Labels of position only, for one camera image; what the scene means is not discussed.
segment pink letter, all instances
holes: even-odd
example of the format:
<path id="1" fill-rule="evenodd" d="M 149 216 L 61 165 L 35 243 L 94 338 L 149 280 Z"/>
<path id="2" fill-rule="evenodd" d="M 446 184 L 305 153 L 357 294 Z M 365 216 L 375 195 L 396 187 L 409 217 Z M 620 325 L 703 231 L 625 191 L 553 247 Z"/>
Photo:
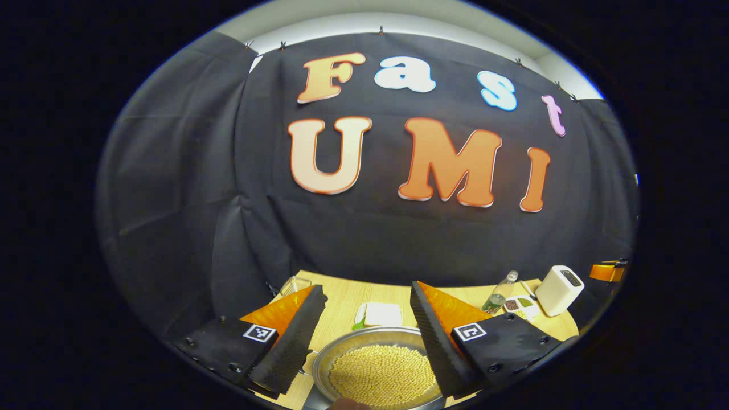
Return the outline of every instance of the pink letter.
<path id="1" fill-rule="evenodd" d="M 552 129 L 559 136 L 564 136 L 565 129 L 562 124 L 559 123 L 559 115 L 562 113 L 562 108 L 554 102 L 552 96 L 542 96 L 542 101 L 547 104 L 547 111 L 549 112 L 549 121 L 552 123 Z"/>

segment white ceiling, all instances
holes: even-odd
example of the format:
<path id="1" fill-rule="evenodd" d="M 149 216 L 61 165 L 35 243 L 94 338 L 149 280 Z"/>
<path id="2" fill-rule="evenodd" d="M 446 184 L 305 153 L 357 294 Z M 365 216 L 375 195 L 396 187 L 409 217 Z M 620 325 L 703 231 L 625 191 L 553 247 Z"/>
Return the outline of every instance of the white ceiling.
<path id="1" fill-rule="evenodd" d="M 490 37 L 534 60 L 552 52 L 513 24 L 459 0 L 274 0 L 229 20 L 218 30 L 226 32 L 227 26 L 235 24 L 236 38 L 254 39 L 304 20 L 356 12 L 398 13 L 442 21 Z"/>

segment tissue box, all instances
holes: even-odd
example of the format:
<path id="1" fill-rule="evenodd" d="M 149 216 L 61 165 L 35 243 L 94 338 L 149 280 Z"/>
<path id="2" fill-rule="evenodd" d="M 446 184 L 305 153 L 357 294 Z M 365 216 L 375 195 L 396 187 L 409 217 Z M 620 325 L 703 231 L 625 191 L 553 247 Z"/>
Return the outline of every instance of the tissue box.
<path id="1" fill-rule="evenodd" d="M 355 323 L 364 320 L 366 328 L 372 326 L 402 326 L 402 310 L 392 303 L 363 303 L 354 318 Z"/>
<path id="2" fill-rule="evenodd" d="M 556 265 L 552 266 L 534 294 L 546 315 L 552 317 L 567 310 L 582 289 L 585 289 L 585 284 L 570 268 Z"/>

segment white box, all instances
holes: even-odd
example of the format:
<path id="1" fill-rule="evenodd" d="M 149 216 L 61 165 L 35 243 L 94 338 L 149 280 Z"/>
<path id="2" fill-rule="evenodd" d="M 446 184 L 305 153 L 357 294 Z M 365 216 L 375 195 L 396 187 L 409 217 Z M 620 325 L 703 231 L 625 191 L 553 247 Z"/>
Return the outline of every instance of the white box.
<path id="1" fill-rule="evenodd" d="M 534 294 L 547 316 L 557 316 L 567 310 L 582 289 L 585 283 L 570 268 L 555 265 Z"/>

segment white letter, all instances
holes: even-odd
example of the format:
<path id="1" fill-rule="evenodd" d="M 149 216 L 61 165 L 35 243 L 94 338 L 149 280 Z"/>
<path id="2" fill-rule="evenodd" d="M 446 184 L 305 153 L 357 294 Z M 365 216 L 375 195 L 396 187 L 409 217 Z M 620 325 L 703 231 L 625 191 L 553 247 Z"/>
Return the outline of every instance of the white letter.
<path id="1" fill-rule="evenodd" d="M 504 111 L 516 109 L 514 85 L 508 78 L 491 71 L 482 71 L 476 78 L 485 87 L 481 90 L 481 97 L 488 105 Z"/>
<path id="2" fill-rule="evenodd" d="M 420 58 L 390 57 L 380 62 L 385 67 L 375 74 L 375 83 L 382 88 L 400 90 L 410 88 L 418 93 L 427 93 L 435 88 L 430 79 L 430 65 Z"/>

